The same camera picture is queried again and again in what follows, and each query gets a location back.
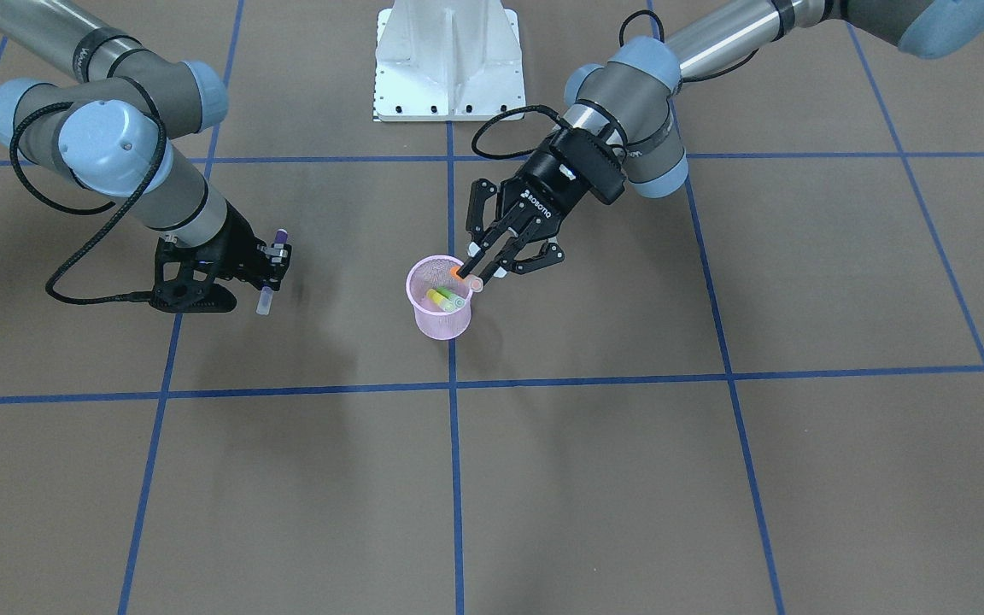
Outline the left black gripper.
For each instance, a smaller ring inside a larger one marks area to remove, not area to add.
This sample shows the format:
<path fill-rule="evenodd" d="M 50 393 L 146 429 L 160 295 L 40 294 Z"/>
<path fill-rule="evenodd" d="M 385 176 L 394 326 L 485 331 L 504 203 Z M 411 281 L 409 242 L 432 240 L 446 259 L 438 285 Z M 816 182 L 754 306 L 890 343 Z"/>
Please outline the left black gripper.
<path fill-rule="evenodd" d="M 476 248 L 469 250 L 467 261 L 460 266 L 461 275 L 475 272 L 492 245 L 507 235 L 511 235 L 509 240 L 477 273 L 482 283 L 561 264 L 565 254 L 554 235 L 591 187 L 581 172 L 550 150 L 532 152 L 522 167 L 499 185 L 489 179 L 473 180 L 466 230 Z M 485 208 L 493 197 L 495 221 L 487 222 Z M 523 234 L 528 227 L 534 233 L 527 240 Z"/>

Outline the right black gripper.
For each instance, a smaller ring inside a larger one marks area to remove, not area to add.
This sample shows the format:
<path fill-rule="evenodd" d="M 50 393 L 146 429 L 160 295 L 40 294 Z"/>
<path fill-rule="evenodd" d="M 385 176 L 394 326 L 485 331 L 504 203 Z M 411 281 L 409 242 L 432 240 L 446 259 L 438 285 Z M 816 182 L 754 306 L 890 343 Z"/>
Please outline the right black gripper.
<path fill-rule="evenodd" d="M 257 290 L 278 292 L 290 267 L 290 245 L 272 243 L 265 248 L 265 261 L 258 252 L 262 244 L 268 243 L 256 236 L 250 223 L 228 202 L 219 233 L 195 249 L 194 269 L 204 276 L 236 278 L 254 284 Z"/>

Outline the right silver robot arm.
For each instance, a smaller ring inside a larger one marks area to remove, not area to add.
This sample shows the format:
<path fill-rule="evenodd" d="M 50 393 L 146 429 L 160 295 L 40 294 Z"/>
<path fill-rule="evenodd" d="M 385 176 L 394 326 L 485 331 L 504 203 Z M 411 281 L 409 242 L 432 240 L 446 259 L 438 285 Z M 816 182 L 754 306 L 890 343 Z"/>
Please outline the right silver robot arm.
<path fill-rule="evenodd" d="M 258 238 L 174 145 L 226 117 L 229 93 L 207 63 L 168 61 L 70 1 L 0 1 L 0 33 L 75 81 L 0 85 L 0 143 L 16 178 L 60 213 L 109 213 L 52 273 L 48 296 L 72 305 L 145 302 L 171 313 L 223 313 L 236 305 L 224 280 L 253 285 L 264 297 L 280 290 L 288 234 Z M 126 215 L 159 234 L 152 288 L 99 297 L 59 292 L 59 281 Z"/>

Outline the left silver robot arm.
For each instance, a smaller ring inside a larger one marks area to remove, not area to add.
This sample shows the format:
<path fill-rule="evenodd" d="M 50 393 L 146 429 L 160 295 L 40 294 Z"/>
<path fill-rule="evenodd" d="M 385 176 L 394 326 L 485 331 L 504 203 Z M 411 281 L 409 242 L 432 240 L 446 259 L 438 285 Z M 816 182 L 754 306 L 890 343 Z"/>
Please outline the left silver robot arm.
<path fill-rule="evenodd" d="M 539 114 L 553 127 L 522 151 L 524 163 L 499 184 L 470 187 L 467 257 L 450 275 L 473 291 L 492 279 L 559 264 L 557 237 L 585 196 L 610 205 L 626 186 L 666 197 L 688 178 L 688 155 L 673 120 L 672 100 L 686 85 L 733 73 L 763 46 L 824 22 L 845 22 L 922 59 L 961 50 L 984 31 L 984 1 L 730 1 L 658 38 L 621 39 L 602 65 L 585 65 L 564 87 L 563 113 L 546 105 L 504 109 L 496 122 Z"/>

